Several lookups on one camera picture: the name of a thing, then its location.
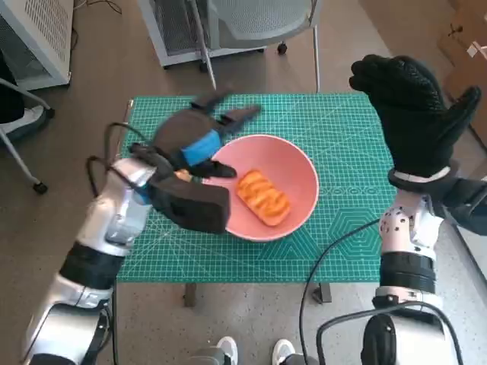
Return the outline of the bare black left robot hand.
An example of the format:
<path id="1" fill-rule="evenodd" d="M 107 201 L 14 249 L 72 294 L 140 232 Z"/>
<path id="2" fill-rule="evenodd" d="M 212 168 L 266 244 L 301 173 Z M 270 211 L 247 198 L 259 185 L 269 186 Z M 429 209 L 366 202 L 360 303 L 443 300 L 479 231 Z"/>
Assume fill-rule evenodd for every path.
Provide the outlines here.
<path id="1" fill-rule="evenodd" d="M 197 97 L 158 127 L 151 144 L 176 171 L 187 170 L 203 179 L 237 176 L 233 167 L 213 157 L 223 147 L 224 137 L 239 132 L 260 113 L 261 106 L 231 109 L 216 119 L 213 112 L 230 94 L 229 89 L 222 88 Z"/>

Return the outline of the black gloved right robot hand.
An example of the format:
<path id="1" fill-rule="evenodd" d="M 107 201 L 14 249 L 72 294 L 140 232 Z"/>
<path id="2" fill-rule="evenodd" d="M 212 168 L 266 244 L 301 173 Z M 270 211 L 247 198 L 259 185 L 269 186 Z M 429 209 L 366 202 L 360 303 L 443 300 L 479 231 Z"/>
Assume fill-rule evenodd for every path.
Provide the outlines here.
<path id="1" fill-rule="evenodd" d="M 396 172 L 429 179 L 450 166 L 482 98 L 479 87 L 447 106 L 435 76 L 411 57 L 367 55 L 351 70 L 350 86 L 375 108 Z"/>

